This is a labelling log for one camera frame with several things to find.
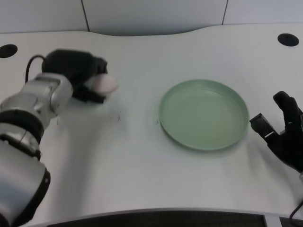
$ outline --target plate rim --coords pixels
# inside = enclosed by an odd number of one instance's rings
[[[196,146],[193,146],[193,145],[188,145],[184,142],[181,142],[179,141],[178,139],[176,139],[173,135],[171,135],[171,133],[169,133],[169,131],[167,130],[167,128],[164,126],[163,124],[163,118],[161,116],[161,110],[163,108],[163,102],[164,102],[164,98],[168,95],[168,93],[174,89],[175,87],[181,85],[181,84],[184,84],[184,83],[189,83],[189,82],[195,82],[195,81],[208,81],[208,82],[213,82],[213,83],[217,83],[217,84],[220,84],[220,85],[223,85],[225,87],[228,87],[230,90],[232,90],[244,103],[244,106],[245,106],[245,109],[247,111],[247,114],[248,114],[248,120],[247,120],[247,124],[246,124],[246,127],[245,129],[243,130],[243,132],[241,133],[240,136],[238,136],[233,142],[231,142],[230,144],[228,145],[224,145],[224,146],[220,146],[220,147],[217,147],[217,148],[201,148],[201,147],[196,147]],[[200,150],[200,151],[214,151],[214,150],[220,150],[220,149],[223,149],[223,148],[227,148],[227,147],[230,147],[232,146],[233,144],[237,143],[241,138],[244,137],[244,135],[246,134],[247,130],[248,130],[248,127],[249,127],[249,119],[250,119],[250,113],[248,111],[248,107],[246,105],[246,102],[244,101],[244,99],[238,94],[238,92],[236,92],[234,89],[232,89],[231,87],[223,84],[223,83],[220,83],[218,81],[214,81],[214,80],[211,80],[211,79],[190,79],[190,80],[186,80],[186,81],[183,81],[183,82],[180,82],[174,86],[172,86],[169,90],[167,90],[164,95],[162,96],[161,100],[160,100],[160,105],[159,105],[159,109],[158,109],[158,115],[159,115],[159,121],[160,121],[160,124],[161,126],[163,127],[163,129],[165,130],[165,132],[172,138],[174,139],[177,143],[185,146],[185,147],[188,147],[188,148],[192,148],[192,149],[195,149],[195,150]]]

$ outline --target white object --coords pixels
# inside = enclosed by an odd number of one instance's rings
[[[84,0],[91,32],[166,35],[221,25],[226,0]]]
[[[266,227],[282,227],[280,218],[275,215],[265,215],[264,216]]]
[[[101,95],[108,95],[114,92],[117,88],[117,80],[107,74],[97,75],[94,78],[92,90]]]
[[[0,33],[72,30],[87,31],[80,1],[0,1]]]
[[[283,46],[277,41],[281,33],[301,39],[303,24],[215,26],[148,37],[0,35],[0,46],[18,46],[16,55],[0,59],[0,101],[22,88],[31,56],[57,48],[104,58],[108,73],[119,81],[107,103],[70,102],[45,131],[41,161],[52,179],[28,226],[142,209],[288,217],[303,197],[299,173],[250,128],[235,146],[204,153],[175,144],[157,122],[169,88],[185,80],[212,79],[237,91],[251,117],[262,113],[282,131],[283,114],[272,97],[283,90],[303,108],[303,45]],[[41,62],[34,61],[30,78],[40,70]]]
[[[229,0],[225,25],[303,22],[302,0]]]

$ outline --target black cable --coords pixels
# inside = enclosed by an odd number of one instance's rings
[[[33,62],[33,60],[34,60],[35,58],[42,58],[43,61],[46,61],[45,57],[42,56],[42,55],[35,55],[35,56],[33,56],[33,57],[29,60],[29,62],[28,62],[28,64],[27,64],[27,70],[26,70],[26,72],[25,72],[25,83],[28,82],[29,68],[30,68],[31,63]]]
[[[293,212],[290,214],[289,216],[289,222],[290,224],[292,224],[293,226],[296,226],[296,227],[302,227],[302,225],[298,225],[298,224],[295,224],[294,223],[294,220],[293,220],[293,216],[295,215],[295,213],[303,206],[303,201],[300,202],[299,206],[297,206],[296,209],[293,210]]]

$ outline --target white wall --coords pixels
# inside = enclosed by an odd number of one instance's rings
[[[92,32],[161,35],[221,25],[226,0],[84,0]]]
[[[220,25],[227,0],[83,0],[92,32],[173,34]],[[229,0],[224,23],[303,22],[303,0]],[[0,0],[0,33],[87,31],[81,0]]]
[[[0,0],[0,33],[87,31],[80,0]]]
[[[303,22],[303,0],[229,0],[224,24]]]

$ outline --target green bowl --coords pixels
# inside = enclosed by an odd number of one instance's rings
[[[190,80],[162,98],[159,119],[180,144],[198,150],[228,147],[245,134],[249,112],[231,88],[211,80]]]

